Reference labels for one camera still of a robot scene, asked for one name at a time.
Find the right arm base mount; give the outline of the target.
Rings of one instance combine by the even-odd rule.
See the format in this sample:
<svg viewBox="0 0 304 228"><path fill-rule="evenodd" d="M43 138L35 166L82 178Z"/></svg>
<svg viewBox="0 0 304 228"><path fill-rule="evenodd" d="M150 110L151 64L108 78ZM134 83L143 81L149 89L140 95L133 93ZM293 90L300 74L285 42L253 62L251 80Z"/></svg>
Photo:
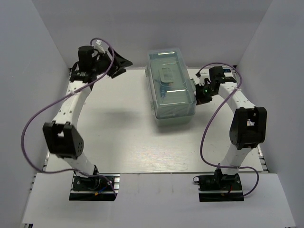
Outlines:
<svg viewBox="0 0 304 228"><path fill-rule="evenodd" d="M212 175L195 176L193 182L199 187L200 202L244 201L238 174L226 175L220 169L216 169Z"/></svg>

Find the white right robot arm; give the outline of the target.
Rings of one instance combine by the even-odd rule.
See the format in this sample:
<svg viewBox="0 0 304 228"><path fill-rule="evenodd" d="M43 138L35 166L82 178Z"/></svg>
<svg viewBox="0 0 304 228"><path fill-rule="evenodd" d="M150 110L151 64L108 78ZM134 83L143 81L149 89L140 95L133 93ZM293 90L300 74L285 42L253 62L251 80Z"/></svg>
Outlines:
<svg viewBox="0 0 304 228"><path fill-rule="evenodd" d="M233 112L229 130L230 147L224 159L214 165L221 172L214 178L215 185L224 190L231 185L231 176L238 174L247 155L264 142L267 111L247 99L240 89L242 81L227 76L223 66L211 67L206 78L202 78L200 72L196 76L200 79L195 86L198 105L209 103L219 95L224 100L223 104L227 104Z"/></svg>

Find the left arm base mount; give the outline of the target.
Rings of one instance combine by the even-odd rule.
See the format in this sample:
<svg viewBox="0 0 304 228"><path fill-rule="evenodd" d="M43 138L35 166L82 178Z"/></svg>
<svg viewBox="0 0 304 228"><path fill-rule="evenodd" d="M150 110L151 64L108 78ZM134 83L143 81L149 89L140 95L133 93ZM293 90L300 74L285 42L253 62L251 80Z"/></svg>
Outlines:
<svg viewBox="0 0 304 228"><path fill-rule="evenodd" d="M119 191L120 175L105 174L105 177L84 178L74 174L69 201L115 201Z"/></svg>

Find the green toolbox with clear lid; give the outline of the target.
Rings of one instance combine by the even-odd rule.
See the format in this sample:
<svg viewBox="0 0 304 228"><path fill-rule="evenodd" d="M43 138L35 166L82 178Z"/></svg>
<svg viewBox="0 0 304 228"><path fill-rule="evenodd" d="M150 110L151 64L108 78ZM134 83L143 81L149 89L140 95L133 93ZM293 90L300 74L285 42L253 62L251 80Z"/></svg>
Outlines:
<svg viewBox="0 0 304 228"><path fill-rule="evenodd" d="M195 82L190 79L180 49L149 51L145 75L156 124L164 127L189 123L196 111ZM160 87L166 88L164 99Z"/></svg>

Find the blue handled precision screwdriver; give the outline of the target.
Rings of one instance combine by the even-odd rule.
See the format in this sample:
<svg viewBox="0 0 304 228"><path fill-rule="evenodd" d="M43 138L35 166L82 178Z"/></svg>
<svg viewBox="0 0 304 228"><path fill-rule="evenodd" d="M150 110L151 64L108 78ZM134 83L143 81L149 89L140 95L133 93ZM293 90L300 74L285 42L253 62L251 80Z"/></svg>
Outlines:
<svg viewBox="0 0 304 228"><path fill-rule="evenodd" d="M166 88L165 87L160 87L160 96L162 99L166 97Z"/></svg>

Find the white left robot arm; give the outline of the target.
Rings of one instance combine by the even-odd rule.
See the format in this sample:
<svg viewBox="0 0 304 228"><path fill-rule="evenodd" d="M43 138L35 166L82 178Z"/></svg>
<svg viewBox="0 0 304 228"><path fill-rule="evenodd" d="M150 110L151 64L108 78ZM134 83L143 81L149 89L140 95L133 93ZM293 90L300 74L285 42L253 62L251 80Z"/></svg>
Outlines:
<svg viewBox="0 0 304 228"><path fill-rule="evenodd" d="M97 167L84 153L84 140L77 131L77 123L85 101L93 89L93 81L100 74L115 78L126 72L132 62L116 51L104 51L102 46L81 46L78 61L73 65L66 95L58 113L51 122L43 125L48 151L67 162L73 171L84 177L91 190L100 185Z"/></svg>

